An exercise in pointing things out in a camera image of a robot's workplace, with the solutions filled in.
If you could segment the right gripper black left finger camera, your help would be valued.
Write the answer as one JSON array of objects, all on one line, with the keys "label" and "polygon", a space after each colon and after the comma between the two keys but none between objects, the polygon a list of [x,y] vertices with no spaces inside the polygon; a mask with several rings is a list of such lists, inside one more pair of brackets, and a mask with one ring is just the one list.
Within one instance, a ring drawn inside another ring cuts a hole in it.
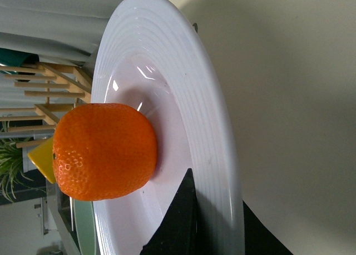
[{"label": "right gripper black left finger camera", "polygon": [[195,254],[197,197],[192,169],[189,168],[154,235],[141,254]]}]

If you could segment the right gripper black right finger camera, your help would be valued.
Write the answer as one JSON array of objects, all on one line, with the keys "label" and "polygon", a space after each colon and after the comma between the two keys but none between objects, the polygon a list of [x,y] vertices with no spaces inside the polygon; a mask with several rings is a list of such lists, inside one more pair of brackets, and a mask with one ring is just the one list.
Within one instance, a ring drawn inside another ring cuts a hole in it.
[{"label": "right gripper black right finger camera", "polygon": [[243,202],[245,254],[247,255],[292,255]]}]

